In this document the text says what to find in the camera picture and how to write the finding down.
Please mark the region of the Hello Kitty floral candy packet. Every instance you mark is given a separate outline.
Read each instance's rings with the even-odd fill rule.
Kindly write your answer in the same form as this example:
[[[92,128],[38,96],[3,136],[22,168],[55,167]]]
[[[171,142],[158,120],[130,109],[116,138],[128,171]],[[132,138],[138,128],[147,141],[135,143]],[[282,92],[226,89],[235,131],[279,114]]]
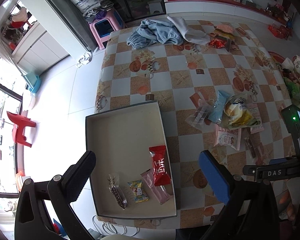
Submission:
[[[130,181],[127,183],[130,190],[134,194],[134,202],[135,203],[141,203],[141,202],[146,202],[149,200],[149,197],[147,193],[143,189],[143,182],[142,180],[135,180],[135,181]]]

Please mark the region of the clear dark seed bar packet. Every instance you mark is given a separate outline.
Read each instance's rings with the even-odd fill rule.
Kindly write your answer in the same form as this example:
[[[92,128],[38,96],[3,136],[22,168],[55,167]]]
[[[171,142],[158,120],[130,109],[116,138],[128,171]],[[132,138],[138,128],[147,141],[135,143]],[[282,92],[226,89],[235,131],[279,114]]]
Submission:
[[[248,150],[250,151],[251,157],[253,159],[255,159],[257,157],[255,148],[253,146],[252,140],[250,139],[250,137],[244,137],[244,142],[246,147],[248,148]]]

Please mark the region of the yellow fries chip bag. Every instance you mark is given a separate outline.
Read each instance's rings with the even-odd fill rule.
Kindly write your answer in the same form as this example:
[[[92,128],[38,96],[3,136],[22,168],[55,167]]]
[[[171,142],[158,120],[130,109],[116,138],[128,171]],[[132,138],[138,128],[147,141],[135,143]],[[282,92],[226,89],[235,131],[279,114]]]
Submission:
[[[253,119],[249,111],[248,96],[239,94],[232,96],[224,106],[221,126],[229,130],[250,128]]]

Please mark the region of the pink Crispy Cranberry snack packet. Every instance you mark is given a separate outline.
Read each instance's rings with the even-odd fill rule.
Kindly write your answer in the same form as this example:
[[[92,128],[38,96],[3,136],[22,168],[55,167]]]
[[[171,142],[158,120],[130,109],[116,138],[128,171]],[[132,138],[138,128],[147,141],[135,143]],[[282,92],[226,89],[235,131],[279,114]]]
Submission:
[[[215,127],[215,143],[214,146],[229,146],[239,151],[241,145],[242,129],[229,130],[221,126]]]

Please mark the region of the light blue snack packet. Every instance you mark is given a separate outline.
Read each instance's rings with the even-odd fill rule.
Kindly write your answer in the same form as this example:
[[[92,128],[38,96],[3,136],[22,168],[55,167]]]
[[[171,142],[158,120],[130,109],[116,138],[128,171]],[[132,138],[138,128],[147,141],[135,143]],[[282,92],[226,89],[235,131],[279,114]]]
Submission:
[[[208,116],[208,120],[218,125],[222,122],[223,109],[229,96],[230,94],[225,91],[218,91],[217,100],[215,101],[212,112]]]

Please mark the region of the translucent white snack packet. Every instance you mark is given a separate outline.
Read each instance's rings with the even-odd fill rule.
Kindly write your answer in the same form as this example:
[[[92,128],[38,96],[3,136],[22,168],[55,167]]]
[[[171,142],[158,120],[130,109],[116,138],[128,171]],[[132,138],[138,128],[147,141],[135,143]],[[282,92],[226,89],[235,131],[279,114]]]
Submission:
[[[196,111],[188,116],[185,121],[187,124],[200,131],[204,131],[205,119],[212,113],[213,107],[203,99],[198,100]]]

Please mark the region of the red candy packet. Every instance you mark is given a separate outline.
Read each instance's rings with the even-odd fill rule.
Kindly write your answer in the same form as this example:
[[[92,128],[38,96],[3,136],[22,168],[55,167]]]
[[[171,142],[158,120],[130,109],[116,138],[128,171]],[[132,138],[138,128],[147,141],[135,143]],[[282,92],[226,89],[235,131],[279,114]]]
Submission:
[[[166,146],[150,147],[149,153],[152,158],[154,185],[165,186],[170,184],[171,178],[166,169]]]

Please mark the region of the red plastic stool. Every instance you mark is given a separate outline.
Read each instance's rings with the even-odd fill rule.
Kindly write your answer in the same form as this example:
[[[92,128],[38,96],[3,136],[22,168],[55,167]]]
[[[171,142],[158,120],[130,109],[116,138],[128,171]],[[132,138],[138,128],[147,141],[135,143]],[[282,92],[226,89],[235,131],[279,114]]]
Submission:
[[[30,118],[15,114],[7,111],[7,116],[11,122],[13,122],[13,129],[12,129],[12,138],[14,143],[20,144],[27,147],[32,147],[32,144],[27,142],[26,137],[24,135],[25,127],[36,127],[36,122],[32,121]]]

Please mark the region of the dark green storage box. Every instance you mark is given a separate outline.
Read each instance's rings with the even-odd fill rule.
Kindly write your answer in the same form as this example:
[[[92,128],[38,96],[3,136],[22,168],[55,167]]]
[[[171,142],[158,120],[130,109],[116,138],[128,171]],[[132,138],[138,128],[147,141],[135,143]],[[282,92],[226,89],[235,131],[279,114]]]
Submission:
[[[144,185],[149,200],[134,201],[130,181],[152,168],[149,148],[166,145],[159,105],[147,101],[87,116],[86,148],[96,155],[90,186],[98,216],[117,219],[164,219],[177,215],[174,185],[165,185],[170,199],[160,204]]]

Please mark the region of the red foil snack packet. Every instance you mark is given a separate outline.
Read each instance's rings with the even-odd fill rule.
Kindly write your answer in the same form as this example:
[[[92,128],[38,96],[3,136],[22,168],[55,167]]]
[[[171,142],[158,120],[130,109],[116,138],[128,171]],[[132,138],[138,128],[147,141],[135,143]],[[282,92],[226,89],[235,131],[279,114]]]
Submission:
[[[210,40],[209,46],[211,46],[213,48],[216,48],[216,49],[225,48],[226,47],[226,41],[221,40],[219,38],[213,38],[213,39]]]

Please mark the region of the pink wafer packet in box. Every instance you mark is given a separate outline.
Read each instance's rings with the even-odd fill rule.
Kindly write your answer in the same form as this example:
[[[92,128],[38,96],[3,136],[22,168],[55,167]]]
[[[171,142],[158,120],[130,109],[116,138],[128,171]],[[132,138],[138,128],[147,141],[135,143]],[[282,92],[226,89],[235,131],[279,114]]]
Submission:
[[[172,198],[172,195],[170,195],[164,186],[155,186],[154,185],[154,175],[153,175],[153,169],[149,169],[141,174],[143,181],[146,183],[146,185],[150,188],[154,196],[156,197],[157,201],[160,205],[166,203],[168,200]]]

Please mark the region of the white cloth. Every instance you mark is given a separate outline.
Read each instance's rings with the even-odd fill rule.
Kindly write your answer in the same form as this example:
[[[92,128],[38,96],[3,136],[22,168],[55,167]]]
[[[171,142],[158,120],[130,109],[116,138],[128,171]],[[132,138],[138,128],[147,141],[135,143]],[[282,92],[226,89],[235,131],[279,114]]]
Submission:
[[[202,46],[209,44],[209,35],[207,35],[204,31],[191,28],[189,25],[187,25],[186,21],[182,17],[168,16],[167,19],[174,24],[179,33],[187,42]]]

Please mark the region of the blue dustpan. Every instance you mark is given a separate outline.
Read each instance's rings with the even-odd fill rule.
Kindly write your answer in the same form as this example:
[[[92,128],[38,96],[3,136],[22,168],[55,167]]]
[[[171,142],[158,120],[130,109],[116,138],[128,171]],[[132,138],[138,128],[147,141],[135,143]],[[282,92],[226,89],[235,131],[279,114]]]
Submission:
[[[23,76],[27,83],[26,89],[29,90],[32,94],[36,94],[41,86],[41,79],[38,75],[33,72],[27,73]]]

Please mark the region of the light blue clothing heap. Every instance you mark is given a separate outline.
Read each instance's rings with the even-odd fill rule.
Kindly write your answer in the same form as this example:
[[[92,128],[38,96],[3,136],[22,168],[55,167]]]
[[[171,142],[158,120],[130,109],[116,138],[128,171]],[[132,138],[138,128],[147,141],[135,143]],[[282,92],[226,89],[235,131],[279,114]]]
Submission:
[[[141,49],[160,43],[182,45],[183,37],[170,21],[142,20],[137,29],[127,38],[127,45]]]

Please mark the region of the pink plastic stool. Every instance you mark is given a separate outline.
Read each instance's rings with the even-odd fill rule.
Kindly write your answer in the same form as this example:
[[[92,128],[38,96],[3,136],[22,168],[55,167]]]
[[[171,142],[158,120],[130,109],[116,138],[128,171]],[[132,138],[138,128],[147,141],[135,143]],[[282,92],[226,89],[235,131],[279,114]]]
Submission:
[[[99,49],[103,50],[110,38],[110,34],[114,31],[124,29],[126,24],[119,13],[115,9],[111,9],[104,18],[94,20],[89,24],[89,27]]]

